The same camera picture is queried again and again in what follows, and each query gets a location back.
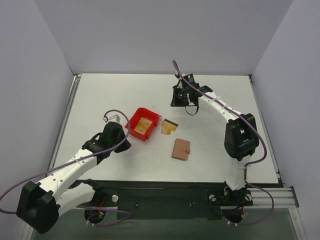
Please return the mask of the tan leather card holder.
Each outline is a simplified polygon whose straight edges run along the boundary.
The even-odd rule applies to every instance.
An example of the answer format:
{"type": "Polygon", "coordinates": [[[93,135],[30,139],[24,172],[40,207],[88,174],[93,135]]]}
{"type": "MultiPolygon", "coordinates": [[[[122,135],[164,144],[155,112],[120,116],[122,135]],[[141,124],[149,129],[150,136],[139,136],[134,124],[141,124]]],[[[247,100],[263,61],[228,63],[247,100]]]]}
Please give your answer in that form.
{"type": "Polygon", "coordinates": [[[191,143],[189,141],[176,138],[173,145],[171,157],[173,159],[187,161],[191,152],[190,147],[191,143]]]}

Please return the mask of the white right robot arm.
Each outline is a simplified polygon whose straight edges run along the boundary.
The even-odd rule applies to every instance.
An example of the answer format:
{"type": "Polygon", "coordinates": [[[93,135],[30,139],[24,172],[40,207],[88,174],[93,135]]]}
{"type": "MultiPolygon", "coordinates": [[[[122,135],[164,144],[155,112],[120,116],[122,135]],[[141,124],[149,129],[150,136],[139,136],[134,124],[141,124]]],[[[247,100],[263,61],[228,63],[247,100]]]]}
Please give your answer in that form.
{"type": "Polygon", "coordinates": [[[245,164],[259,146],[255,117],[227,105],[211,88],[196,83],[192,73],[175,73],[175,77],[178,83],[173,86],[170,106],[202,109],[225,127],[224,148],[231,160],[225,181],[229,189],[223,192],[223,198],[226,203],[234,205],[242,197],[240,189],[246,185],[245,164]]]}

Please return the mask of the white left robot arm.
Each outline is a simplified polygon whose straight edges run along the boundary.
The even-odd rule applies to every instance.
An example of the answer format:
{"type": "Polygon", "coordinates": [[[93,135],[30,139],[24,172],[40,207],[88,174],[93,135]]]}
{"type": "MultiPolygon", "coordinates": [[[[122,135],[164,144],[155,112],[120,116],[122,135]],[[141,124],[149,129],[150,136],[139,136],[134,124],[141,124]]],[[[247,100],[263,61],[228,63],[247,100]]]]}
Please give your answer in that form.
{"type": "Polygon", "coordinates": [[[107,159],[112,152],[121,153],[131,147],[123,126],[109,121],[102,132],[86,141],[66,164],[34,183],[28,181],[22,188],[16,215],[40,234],[48,232],[59,216],[82,203],[99,205],[103,193],[81,183],[70,186],[84,173],[107,159]]]}

